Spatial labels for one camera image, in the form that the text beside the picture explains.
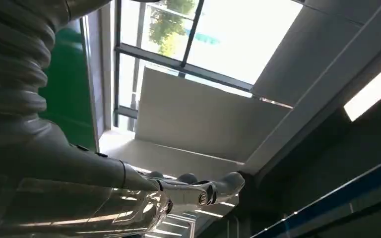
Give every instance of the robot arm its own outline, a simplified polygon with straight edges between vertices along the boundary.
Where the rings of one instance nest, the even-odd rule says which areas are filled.
[[[244,186],[238,173],[192,184],[142,175],[39,118],[55,32],[109,1],[0,0],[0,236],[145,233]]]

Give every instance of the fluorescent light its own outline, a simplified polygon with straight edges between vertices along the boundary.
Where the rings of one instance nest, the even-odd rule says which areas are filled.
[[[164,235],[177,236],[177,237],[181,237],[182,236],[182,234],[168,232],[168,231],[163,231],[163,230],[159,230],[159,229],[152,230],[151,232],[158,233],[158,234],[164,234]]]
[[[181,228],[185,228],[185,229],[188,228],[188,227],[181,226],[181,225],[174,224],[174,223],[170,223],[170,222],[162,222],[162,223],[163,223],[163,224],[166,224],[166,225],[174,226],[174,227],[181,227]]]
[[[344,109],[351,121],[354,121],[381,99],[381,73],[357,93]]]
[[[161,238],[161,237],[157,237],[157,236],[153,236],[153,235],[148,235],[148,234],[145,234],[145,237],[150,237],[150,238]]]
[[[212,212],[203,211],[203,210],[195,210],[195,211],[203,213],[203,214],[207,214],[207,215],[210,215],[210,216],[214,216],[214,217],[220,217],[220,218],[223,217],[222,215],[215,214],[215,213],[212,213]]]
[[[228,203],[228,202],[220,202],[220,204],[223,204],[223,205],[226,205],[226,206],[229,206],[229,207],[235,207],[236,206],[236,205]]]

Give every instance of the white wall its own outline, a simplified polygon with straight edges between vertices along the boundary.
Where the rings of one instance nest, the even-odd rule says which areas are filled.
[[[233,162],[163,147],[133,137],[131,133],[107,131],[100,139],[100,151],[133,166],[174,177],[194,173],[199,180],[212,180],[238,169]]]

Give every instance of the glass pane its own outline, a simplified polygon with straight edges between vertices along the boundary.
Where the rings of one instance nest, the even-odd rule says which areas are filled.
[[[136,119],[129,118],[129,117],[126,117],[126,116],[123,116],[123,115],[118,115],[118,120],[119,120],[118,121],[119,122],[118,128],[121,131],[135,132]]]
[[[137,75],[135,75],[135,61],[138,61]],[[178,76],[179,72],[158,64],[135,57],[121,54],[119,65],[119,104],[124,107],[139,110],[139,99],[141,96],[142,79],[144,69],[148,67],[160,72]]]
[[[193,17],[185,13],[193,11],[193,0],[165,0],[144,6],[140,14],[140,3],[122,1],[121,41],[182,60],[193,23]]]
[[[195,11],[198,3],[198,0],[162,0],[155,3],[149,3],[149,5],[181,14],[185,18],[193,20],[195,18]]]
[[[254,84],[302,7],[291,0],[205,1],[188,62]]]

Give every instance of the green panel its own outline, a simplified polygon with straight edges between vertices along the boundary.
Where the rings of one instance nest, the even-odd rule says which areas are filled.
[[[87,62],[79,21],[60,30],[52,50],[52,62],[45,71],[49,80],[40,90],[47,100],[41,117],[58,124],[69,142],[95,150],[93,117]]]

